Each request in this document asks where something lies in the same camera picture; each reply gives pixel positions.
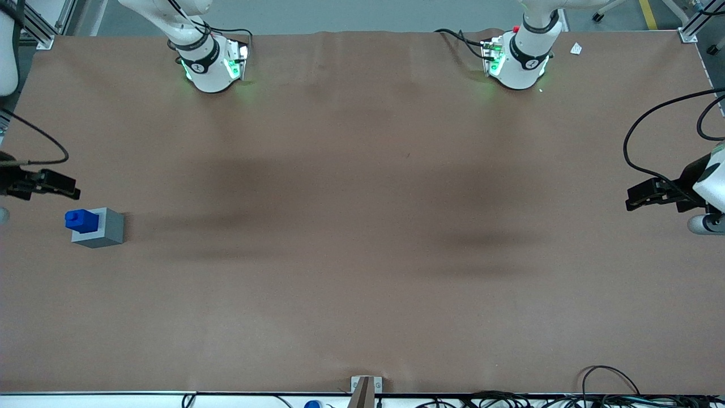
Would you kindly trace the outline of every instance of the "metal bracket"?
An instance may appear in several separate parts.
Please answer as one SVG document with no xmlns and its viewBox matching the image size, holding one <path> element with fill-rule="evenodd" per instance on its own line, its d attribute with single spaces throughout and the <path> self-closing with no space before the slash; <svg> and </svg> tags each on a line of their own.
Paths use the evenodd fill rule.
<svg viewBox="0 0 725 408">
<path fill-rule="evenodd" d="M 350 392 L 355 392 L 355 387 L 357 387 L 357 383 L 360 382 L 361 377 L 370 377 L 369 375 L 355 375 L 354 377 L 350 378 Z M 375 389 L 376 393 L 383 392 L 383 378 L 382 377 L 372 377 L 373 379 L 373 385 L 375 386 L 373 389 Z"/>
<path fill-rule="evenodd" d="M 680 36 L 680 41 L 682 41 L 683 44 L 693 44 L 697 43 L 697 36 L 695 34 L 691 36 L 685 36 L 684 31 L 682 30 L 682 27 L 677 28 L 677 34 Z"/>
<path fill-rule="evenodd" d="M 55 36 L 50 36 L 50 40 L 46 41 L 45 43 L 38 43 L 36 46 L 36 49 L 38 51 L 49 51 L 51 48 L 53 48 L 53 43 L 55 42 Z"/>
</svg>

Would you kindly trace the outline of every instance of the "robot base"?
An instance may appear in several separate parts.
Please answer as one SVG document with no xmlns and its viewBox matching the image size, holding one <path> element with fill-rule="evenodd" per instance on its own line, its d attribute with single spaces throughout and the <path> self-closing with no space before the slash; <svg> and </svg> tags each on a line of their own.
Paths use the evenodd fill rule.
<svg viewBox="0 0 725 408">
<path fill-rule="evenodd" d="M 181 62 L 187 79 L 193 82 L 198 90 L 211 94 L 227 89 L 238 79 L 244 79 L 244 69 L 247 67 L 249 57 L 249 47 L 246 44 L 219 35 L 214 36 L 214 41 L 219 43 L 221 50 L 206 73 L 197 73 L 194 64 L 188 67 L 183 61 Z"/>
<path fill-rule="evenodd" d="M 544 75 L 549 57 L 538 64 L 534 69 L 524 69 L 510 50 L 511 38 L 514 32 L 508 31 L 500 37 L 494 37 L 490 42 L 483 43 L 481 50 L 485 57 L 494 58 L 493 61 L 484 60 L 484 71 L 487 76 L 496 78 L 503 86 L 511 89 L 526 89 L 533 86 L 540 76 Z"/>
</svg>

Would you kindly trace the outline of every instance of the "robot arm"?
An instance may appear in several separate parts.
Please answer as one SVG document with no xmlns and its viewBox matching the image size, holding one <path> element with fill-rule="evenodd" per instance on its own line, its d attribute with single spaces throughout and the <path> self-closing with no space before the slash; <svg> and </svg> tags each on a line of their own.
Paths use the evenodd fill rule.
<svg viewBox="0 0 725 408">
<path fill-rule="evenodd" d="M 0 97 L 17 90 L 17 42 L 24 20 L 25 0 L 0 0 Z"/>
<path fill-rule="evenodd" d="M 627 190 L 627 211 L 652 204 L 675 203 L 677 212 L 704 208 L 705 214 L 693 216 L 687 223 L 698 235 L 725 235 L 725 142 L 709 155 L 687 165 L 673 180 L 678 188 L 657 177 Z"/>
<path fill-rule="evenodd" d="M 518 0 L 524 8 L 523 24 L 483 45 L 484 69 L 512 89 L 526 89 L 544 75 L 551 47 L 561 33 L 560 8 L 601 7 L 609 0 Z"/>
<path fill-rule="evenodd" d="M 212 33 L 199 17 L 209 10 L 212 0 L 119 2 L 166 34 L 181 56 L 186 77 L 200 91 L 223 91 L 232 82 L 242 78 L 249 54 L 247 45 Z"/>
</svg>

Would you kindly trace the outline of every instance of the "black band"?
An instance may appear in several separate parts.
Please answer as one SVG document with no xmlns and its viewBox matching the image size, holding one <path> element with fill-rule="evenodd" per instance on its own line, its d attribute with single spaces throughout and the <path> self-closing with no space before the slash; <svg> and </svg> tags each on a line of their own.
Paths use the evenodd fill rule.
<svg viewBox="0 0 725 408">
<path fill-rule="evenodd" d="M 15 23 L 22 27 L 25 24 L 25 15 L 23 15 L 23 4 L 15 4 L 10 0 L 0 0 L 0 12 L 15 20 Z"/>
<path fill-rule="evenodd" d="M 211 31 L 209 30 L 209 28 L 204 27 L 203 35 L 198 41 L 196 41 L 192 44 L 188 44 L 188 45 L 179 45 L 177 43 L 172 43 L 172 44 L 174 44 L 174 47 L 176 47 L 176 49 L 178 51 L 194 51 L 195 49 L 204 45 L 205 42 L 207 42 L 207 38 L 209 38 L 210 33 L 211 33 Z"/>
<path fill-rule="evenodd" d="M 531 25 L 529 25 L 526 22 L 526 16 L 524 16 L 523 20 L 523 27 L 526 29 L 526 31 L 534 33 L 534 34 L 546 34 L 549 31 L 551 31 L 552 28 L 556 25 L 556 23 L 559 22 L 559 11 L 554 10 L 551 15 L 549 16 L 551 20 L 549 20 L 549 25 L 547 25 L 544 28 L 536 28 Z"/>
<path fill-rule="evenodd" d="M 544 62 L 544 60 L 549 56 L 549 52 L 551 52 L 551 49 L 549 49 L 549 51 L 547 51 L 545 54 L 535 57 L 521 51 L 516 46 L 516 34 L 511 37 L 511 42 L 508 44 L 508 46 L 511 49 L 511 56 L 521 63 L 521 67 L 524 70 L 537 69 L 542 64 L 542 62 Z"/>
<path fill-rule="evenodd" d="M 207 73 L 209 67 L 219 57 L 219 43 L 214 38 L 212 38 L 212 41 L 214 41 L 214 47 L 206 57 L 196 61 L 187 60 L 186 58 L 182 57 L 181 60 L 184 62 L 184 65 L 186 65 L 190 70 L 194 71 L 195 73 Z"/>
</svg>

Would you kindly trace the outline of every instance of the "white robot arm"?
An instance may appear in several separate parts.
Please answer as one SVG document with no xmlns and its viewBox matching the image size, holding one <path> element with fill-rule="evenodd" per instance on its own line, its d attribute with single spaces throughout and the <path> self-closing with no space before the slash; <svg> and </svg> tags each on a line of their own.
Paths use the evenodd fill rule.
<svg viewBox="0 0 725 408">
<path fill-rule="evenodd" d="M 601 7 L 609 0 L 518 0 L 524 8 L 518 31 L 484 44 L 486 73 L 512 89 L 526 89 L 544 75 L 549 53 L 561 33 L 558 9 Z"/>
<path fill-rule="evenodd" d="M 0 0 L 0 97 L 17 89 L 17 41 L 24 19 L 25 0 Z"/>
<path fill-rule="evenodd" d="M 199 17 L 209 10 L 212 0 L 118 1 L 166 34 L 181 56 L 186 77 L 200 91 L 223 91 L 243 77 L 248 46 L 213 33 Z"/>
<path fill-rule="evenodd" d="M 725 235 L 725 142 L 712 153 L 705 170 L 692 189 L 708 204 L 707 214 L 689 219 L 687 227 L 700 235 Z"/>
</svg>

